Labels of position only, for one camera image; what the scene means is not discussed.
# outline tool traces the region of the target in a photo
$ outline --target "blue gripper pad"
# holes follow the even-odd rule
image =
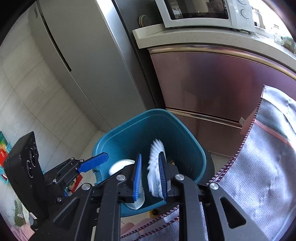
[[[138,154],[133,168],[133,176],[131,178],[133,181],[133,200],[137,201],[140,189],[140,183],[142,180],[142,157]]]
[[[160,176],[160,183],[161,183],[161,191],[163,194],[163,199],[166,201],[168,196],[168,188],[167,188],[167,180],[166,180],[166,173],[165,173],[165,155],[164,152],[160,152],[158,155],[158,168],[159,168],[159,176]]]
[[[101,154],[93,156],[90,159],[84,161],[77,170],[79,173],[88,172],[89,170],[106,162],[108,158],[108,154],[106,152],[102,152]]]

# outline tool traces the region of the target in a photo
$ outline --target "scrub brush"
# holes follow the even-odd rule
[[[165,148],[163,146],[163,143],[160,140],[156,139],[151,144],[150,156],[148,161],[149,166],[147,168],[147,170],[149,171],[147,175],[147,180],[149,191],[151,192],[152,196],[163,198],[158,166],[158,156],[160,152],[163,152],[164,158],[166,160]]]

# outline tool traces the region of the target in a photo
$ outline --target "towel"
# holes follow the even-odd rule
[[[296,101],[264,86],[238,152],[209,183],[219,183],[269,240],[279,241],[296,217],[295,174]],[[178,241],[178,229],[176,207],[121,240]],[[207,240],[205,222],[204,233]]]
[[[25,224],[20,228],[11,227],[10,230],[14,234],[14,236],[18,239],[18,241],[28,241],[31,238],[31,236],[35,233],[31,229],[30,224]]]

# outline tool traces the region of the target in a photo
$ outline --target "countertop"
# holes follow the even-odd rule
[[[261,35],[219,28],[167,29],[164,24],[133,30],[138,47],[150,48],[182,43],[207,43],[245,49],[283,64],[296,73],[296,56]]]

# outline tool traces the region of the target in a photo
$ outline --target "blue plastic bucket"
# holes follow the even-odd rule
[[[163,109],[148,110],[124,124],[106,133],[94,146],[92,155],[106,152],[107,162],[96,167],[94,172],[97,182],[109,177],[110,167],[121,159],[136,158],[142,155],[142,182],[145,191],[145,202],[138,210],[121,205],[121,217],[128,217],[158,208],[165,204],[149,192],[147,184],[147,167],[150,145],[159,139],[165,147],[168,161],[173,160],[180,173],[190,177],[196,183],[203,177],[206,169],[205,153],[191,132],[173,114]]]

